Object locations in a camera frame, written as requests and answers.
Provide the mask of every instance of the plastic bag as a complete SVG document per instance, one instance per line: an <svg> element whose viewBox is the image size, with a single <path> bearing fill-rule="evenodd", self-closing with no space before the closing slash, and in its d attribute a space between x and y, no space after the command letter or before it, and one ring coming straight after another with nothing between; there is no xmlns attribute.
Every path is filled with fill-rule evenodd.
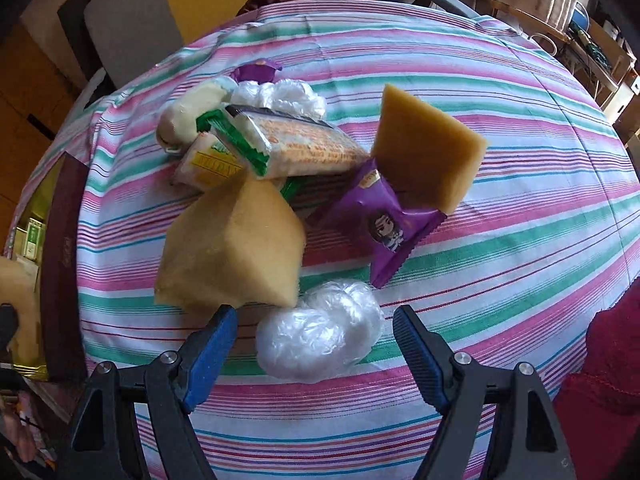
<svg viewBox="0 0 640 480"><path fill-rule="evenodd" d="M197 119L198 131L212 127L257 178L343 173L369 156L336 126L265 108L227 105Z"/></svg>
<svg viewBox="0 0 640 480"><path fill-rule="evenodd" d="M277 83L258 84L241 81L229 102L256 108L270 108L295 116L322 119L326 115L326 101L311 86L298 79L281 79Z"/></svg>
<svg viewBox="0 0 640 480"><path fill-rule="evenodd" d="M317 383L363 359L382 335L383 321L369 285L326 282L294 309L276 310L258 324L257 361L273 377Z"/></svg>

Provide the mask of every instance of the sponge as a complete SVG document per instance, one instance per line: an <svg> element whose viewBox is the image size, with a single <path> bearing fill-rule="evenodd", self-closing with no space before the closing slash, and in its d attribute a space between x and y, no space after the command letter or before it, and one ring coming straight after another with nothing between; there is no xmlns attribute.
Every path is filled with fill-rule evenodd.
<svg viewBox="0 0 640 480"><path fill-rule="evenodd" d="M240 171L169 227L155 301L209 313L253 301L292 308L305 242L302 222L278 189Z"/></svg>
<svg viewBox="0 0 640 480"><path fill-rule="evenodd" d="M405 207L450 215L478 173L487 141L460 121L386 85L371 150Z"/></svg>

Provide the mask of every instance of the green stripe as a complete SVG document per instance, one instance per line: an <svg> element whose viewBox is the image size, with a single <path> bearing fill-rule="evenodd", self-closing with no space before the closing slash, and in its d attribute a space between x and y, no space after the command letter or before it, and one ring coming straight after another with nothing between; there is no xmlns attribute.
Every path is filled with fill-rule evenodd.
<svg viewBox="0 0 640 480"><path fill-rule="evenodd" d="M192 51L191 54L185 57L181 57L178 61L172 60L172 64L169 67L163 68L153 74L149 74L144 81L137 84L130 91L127 91L127 96L125 97L125 99L128 99L130 95L138 95L141 91L148 89L151 86L155 86L158 83L163 82L165 79L170 79L178 75L180 72L187 70L188 68L193 68L197 65L200 65L201 63L209 59L210 55L210 48L204 48L195 52Z"/></svg>
<svg viewBox="0 0 640 480"><path fill-rule="evenodd" d="M84 350L97 361L114 361L133 366L146 365L153 361L157 354L143 350L131 351L121 348L109 348L95 342L84 342Z"/></svg>
<svg viewBox="0 0 640 480"><path fill-rule="evenodd" d="M218 41L218 45L221 44L232 46L233 44L250 44L261 43L269 40L286 40L288 38L297 38L299 36L309 36L311 34L331 34L333 32L355 32L358 30L397 30L400 33L406 32L430 32L432 34L445 34L448 36L473 38L475 40L490 40L499 46L504 46L504 41L487 34L485 31L468 30L466 28L447 27L445 25L434 25L429 23L427 25L421 25L417 20L415 22L402 22L402 23L347 23L339 25L336 23L324 24L324 23L309 23L304 22L299 25L292 25L290 23L275 23L272 27L259 27L252 28L250 32L245 30L237 30L228 34L223 39ZM405 43L414 43L420 45L423 41L417 38L416 41L405 41ZM524 52L530 53L530 50L522 49Z"/></svg>
<svg viewBox="0 0 640 480"><path fill-rule="evenodd" d="M491 80L486 78L477 78L475 76L465 75L441 75L441 74L405 74L405 75L364 75L364 76L352 76L345 79L333 79L327 83L314 83L312 86L314 91L319 94L337 92L340 94L348 94L350 92L362 89L370 86L382 86L386 83L402 84L403 82L410 82L412 84L427 84L433 85L436 82L442 82L446 88L455 88L456 86L464 86L465 88L476 88L478 91L491 91ZM583 113L585 115L593 115L593 109L589 106L578 103L571 99L567 99L561 95L548 92L539 88L532 88L516 83L509 83L503 80L498 81L495 84L499 87L504 94L526 96L530 99L540 100L548 102L550 105L557 107L560 105L563 110L558 108L545 108L538 107L536 109L537 118L545 118L551 121L557 121L561 123L567 122L566 113L570 113L571 122L576 126L583 127L585 129L592 130L599 134L606 136L612 136L611 128L607 128L604 124L590 120L588 118L574 116L575 113ZM455 114L465 112L468 110L482 109L486 112L503 113L509 116L521 115L523 118L530 118L530 113L527 112L526 105L523 105L521 114L518 113L520 108L516 105L509 104L509 102L502 102L495 98L471 97L466 100L452 100L450 98L440 99L437 96L430 96L428 101L431 105L439 108L443 112L448 114ZM338 122L341 120L349 120L353 118L378 118L380 116L380 105L364 105L358 106L357 104L349 104L347 107L329 110L326 120L330 122Z"/></svg>
<svg viewBox="0 0 640 480"><path fill-rule="evenodd" d="M99 146L95 150L94 158L92 159L92 164L98 164L104 168L110 168L113 162L116 160L118 153L122 154L126 151L132 151L138 148L141 144L145 144L152 138L155 138L156 131L152 130L150 133L140 135L133 139L125 140L121 143L115 154L111 155L111 153L107 152L103 147Z"/></svg>
<svg viewBox="0 0 640 480"><path fill-rule="evenodd" d="M439 332L447 343L452 343L496 326L551 300L562 292L571 290L578 282L588 276L597 274L597 271L619 254L622 248L630 246L638 237L638 232L633 231L625 237L621 237L619 241L613 240L606 250L575 266L568 272L560 274L549 282L537 285L489 309L466 313L441 323L429 325L428 328L434 332ZM142 361L147 360L146 362L148 362L150 360L148 352L113 350L113 354L117 358L107 356L110 350L104 347L98 348L97 352L91 351L90 353L100 359L117 360L128 364L143 364ZM388 338L381 338L361 363L373 363L399 357L400 355L401 352L395 340L388 336ZM250 355L230 357L223 366L222 374L228 376L250 376L263 375L264 372L258 366L255 356Z"/></svg>
<svg viewBox="0 0 640 480"><path fill-rule="evenodd" d="M449 272L475 267L502 258L510 253L523 253L553 238L561 238L572 232L586 232L594 224L604 223L613 227L615 221L612 212L623 218L626 216L626 212L638 208L639 203L640 196L633 195L619 202L606 203L598 209L586 212L577 211L573 216L559 219L555 222L437 253L409 258L389 281L389 286L416 280L426 280ZM349 270L336 270L315 276L302 276L300 278L300 289L304 292L326 280L340 277L366 282L369 279L369 266Z"/></svg>
<svg viewBox="0 0 640 480"><path fill-rule="evenodd" d="M466 268L485 264L505 254L523 253L535 245L546 242L552 238L559 238L572 232L587 232L594 224L608 224L613 226L612 213L619 218L624 218L629 212L637 210L640 196L633 195L618 202L607 203L592 211L577 211L571 217L559 219L541 226L534 226L523 231L506 234L467 244L464 246L439 251L432 254L424 254L410 258L402 265L396 275L390 280L389 285L425 280L441 276L449 272L455 272ZM363 282L369 281L369 266L354 269L334 270L300 277L300 291L305 292L311 287L319 285L327 280L335 278L353 278ZM181 312L180 309L171 306L154 305L152 296L133 298L104 298L91 294L79 294L82 308L95 310L105 314L160 314L165 312Z"/></svg>

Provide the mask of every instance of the chair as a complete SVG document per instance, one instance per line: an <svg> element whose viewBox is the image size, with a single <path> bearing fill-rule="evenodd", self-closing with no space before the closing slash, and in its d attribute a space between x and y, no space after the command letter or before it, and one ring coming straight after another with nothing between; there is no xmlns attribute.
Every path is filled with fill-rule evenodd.
<svg viewBox="0 0 640 480"><path fill-rule="evenodd" d="M226 8L233 11L220 19L230 19L244 1L226 0ZM458 0L431 1L453 14L478 16ZM101 67L108 76L99 85L92 79L97 90L83 99L89 102L100 92L122 87L212 30L220 23L207 17L219 16L219 6L217 0L67 0L58 15L86 78L92 79Z"/></svg>

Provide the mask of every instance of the food package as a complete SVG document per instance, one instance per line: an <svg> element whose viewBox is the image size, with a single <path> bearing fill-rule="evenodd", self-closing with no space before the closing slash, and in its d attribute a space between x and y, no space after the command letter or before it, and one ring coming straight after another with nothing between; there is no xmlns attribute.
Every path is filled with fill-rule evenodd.
<svg viewBox="0 0 640 480"><path fill-rule="evenodd" d="M238 81L252 81L256 84L273 83L273 78L282 65L271 59L258 59L252 63L246 63L236 68L231 77Z"/></svg>
<svg viewBox="0 0 640 480"><path fill-rule="evenodd" d="M241 81L231 94L235 105L270 108L294 116L321 120L326 115L326 101L311 86L298 79L281 79L277 83Z"/></svg>
<svg viewBox="0 0 640 480"><path fill-rule="evenodd" d="M165 152L181 155L198 136L196 118L220 105L237 83L228 76L204 81L171 102L160 115L156 141Z"/></svg>
<svg viewBox="0 0 640 480"><path fill-rule="evenodd" d="M200 132L175 170L173 182L208 191L242 170L235 156L212 133ZM304 177L275 178L270 182L289 201Z"/></svg>
<svg viewBox="0 0 640 480"><path fill-rule="evenodd" d="M302 222L271 182L239 171L169 227L155 301L209 315L254 301L292 308L305 242Z"/></svg>
<svg viewBox="0 0 640 480"><path fill-rule="evenodd" d="M343 173L368 157L335 126L264 108L226 105L201 115L197 127L215 128L223 144L257 178Z"/></svg>
<svg viewBox="0 0 640 480"><path fill-rule="evenodd" d="M369 285L326 282L308 290L296 308L261 320L257 361L273 377L317 383L365 358L382 335L383 321Z"/></svg>
<svg viewBox="0 0 640 480"><path fill-rule="evenodd" d="M402 209L371 159L337 201L320 206L306 221L315 227L336 229L364 247L371 255L369 281L380 288L416 244L446 217L433 208Z"/></svg>

